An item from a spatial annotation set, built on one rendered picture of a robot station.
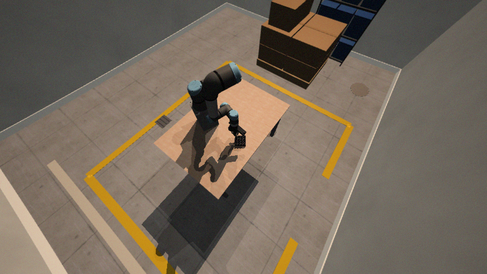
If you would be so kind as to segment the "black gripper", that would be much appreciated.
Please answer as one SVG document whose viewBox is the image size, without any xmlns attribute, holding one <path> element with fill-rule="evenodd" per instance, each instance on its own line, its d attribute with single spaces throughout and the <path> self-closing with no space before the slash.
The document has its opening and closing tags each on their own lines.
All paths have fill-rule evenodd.
<svg viewBox="0 0 487 274">
<path fill-rule="evenodd" d="M 229 130 L 229 131 L 231 131 L 231 133 L 232 133 L 232 134 L 233 134 L 235 137 L 237 137 L 237 135 L 239 134 L 239 132 L 238 132 L 238 131 L 236 131 L 234 128 L 236 128 L 236 127 L 232 127 L 231 125 L 229 125 L 228 130 Z"/>
</svg>

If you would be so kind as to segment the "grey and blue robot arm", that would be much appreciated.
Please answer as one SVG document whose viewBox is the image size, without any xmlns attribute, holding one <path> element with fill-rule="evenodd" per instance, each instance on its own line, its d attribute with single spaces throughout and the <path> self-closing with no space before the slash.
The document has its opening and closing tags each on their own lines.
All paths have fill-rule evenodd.
<svg viewBox="0 0 487 274">
<path fill-rule="evenodd" d="M 218 94 L 238 84 L 241 79 L 241 72 L 238 66 L 231 62 L 210 72 L 201 81 L 191 81 L 187 86 L 187 90 L 192 99 L 193 108 L 196 111 L 208 111 L 206 118 L 209 123 L 212 124 L 227 116 L 230 120 L 230 125 L 236 127 L 234 129 L 244 136 L 246 131 L 238 125 L 238 112 L 233 110 L 226 102 L 222 103 L 219 109 L 217 104 Z"/>
</svg>

